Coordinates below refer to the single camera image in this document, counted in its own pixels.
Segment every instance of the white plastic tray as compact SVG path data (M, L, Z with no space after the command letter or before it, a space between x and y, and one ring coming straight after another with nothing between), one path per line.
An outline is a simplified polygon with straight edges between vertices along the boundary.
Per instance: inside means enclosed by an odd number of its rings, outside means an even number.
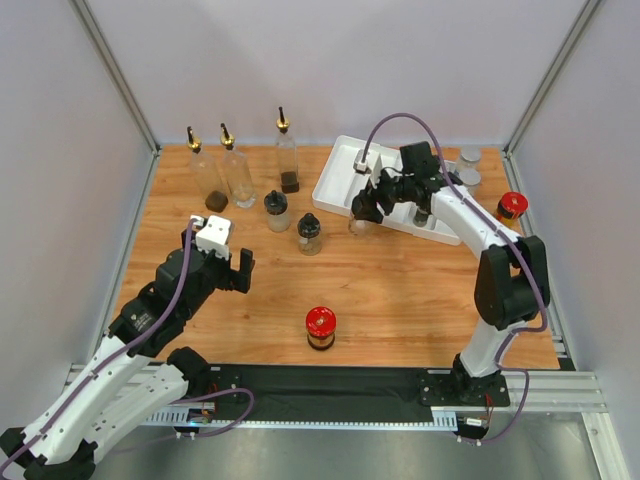
M321 210L349 216L351 201L364 188L369 175L359 175L353 170L353 162L358 151L364 148L364 140L340 136L336 140L329 160L322 170L316 188L313 190L313 205ZM380 154L382 167L394 167L400 170L402 160L400 151L372 143L370 150ZM453 162L447 162L447 167L453 167ZM460 239L445 223L429 218L424 227L413 224L416 206L412 203L399 203L391 215L382 221L385 227L411 233L416 237L428 238L448 245L460 245Z

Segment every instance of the dark liquid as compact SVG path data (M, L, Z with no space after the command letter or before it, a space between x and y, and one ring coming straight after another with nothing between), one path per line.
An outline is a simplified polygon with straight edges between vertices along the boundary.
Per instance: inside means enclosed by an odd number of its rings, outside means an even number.
M282 193L296 193L300 191L298 174L296 172L284 172L280 174Z
M416 227L424 227L427 224L427 220L429 220L429 214L426 212L421 212L420 210L416 210L416 215L413 217L413 224Z
M217 190L211 192L207 199L204 201L206 207L212 212L216 213L222 212L228 203L229 200L227 199L227 196Z

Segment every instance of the white panel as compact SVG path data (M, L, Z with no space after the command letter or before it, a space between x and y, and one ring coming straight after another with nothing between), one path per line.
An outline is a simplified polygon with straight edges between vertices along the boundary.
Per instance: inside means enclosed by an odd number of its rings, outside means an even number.
M151 155L66 0L0 2L0 65L1 432L86 361Z
M638 18L636 0L604 3L516 154L571 351L598 375L632 478L640 477Z
M445 143L504 143L583 0L91 0L155 135L366 138L411 111ZM382 142L422 138L398 121Z

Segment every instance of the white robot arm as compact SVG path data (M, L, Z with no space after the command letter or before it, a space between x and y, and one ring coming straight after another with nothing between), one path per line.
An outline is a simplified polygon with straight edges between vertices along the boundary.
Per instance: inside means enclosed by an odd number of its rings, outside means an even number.
M182 348L114 401L131 377L182 333L215 289L246 293L250 288L254 262L249 250L241 251L240 269L231 269L232 223L217 216L192 216L191 223L199 228L195 239L187 241L190 235L183 232L184 248L171 252L155 281L122 308L89 364L60 398L27 427L0 436L7 456L24 450L16 463L25 468L25 478L88 479L107 452L158 409L209 392L208 363Z
M469 195L457 176L442 173L428 142L402 147L400 153L403 168L393 176L379 165L366 169L354 166L356 172L373 173L353 199L352 222L361 227L363 221L382 223L396 203L413 202L418 211L446 223L480 260L474 298L480 318L471 341L454 361L454 371L458 370L457 391L463 403L465 398L479 394L484 398L482 393L499 374L496 360L506 350L505 340L538 313L530 283L522 272L511 274L511 268L520 269L520 265L505 238L515 244L527 262L546 306L550 298L544 244L535 236L524 238L495 220ZM462 198L447 180L456 185ZM474 209L484 212L490 224Z

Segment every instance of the wooden tabletop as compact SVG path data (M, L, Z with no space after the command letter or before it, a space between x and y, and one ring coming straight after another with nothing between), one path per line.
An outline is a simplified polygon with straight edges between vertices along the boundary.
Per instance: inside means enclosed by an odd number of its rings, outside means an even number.
M222 216L235 223L230 247L237 268L241 248L253 250L251 290L216 291L159 356L190 346L212 363L449 367L468 343L478 314L473 301L478 262L464 246L452 247L377 227L353 237L347 218L315 209L311 192L331 147L301 147L300 192L291 194L292 226L267 228L264 196L279 188L273 147L239 147L248 154L258 200L250 209L230 204ZM217 159L220 148L206 148ZM454 160L458 150L445 149ZM180 246L191 214L208 216L189 171L186 146L163 150L118 300L118 310L153 280L155 269ZM476 199L489 211L508 190L497 149L485 149L483 183ZM313 212L324 232L322 252L299 253L295 223ZM324 352L307 344L305 317L316 306L337 318L335 345ZM507 365L558 368L551 335L521 335Z

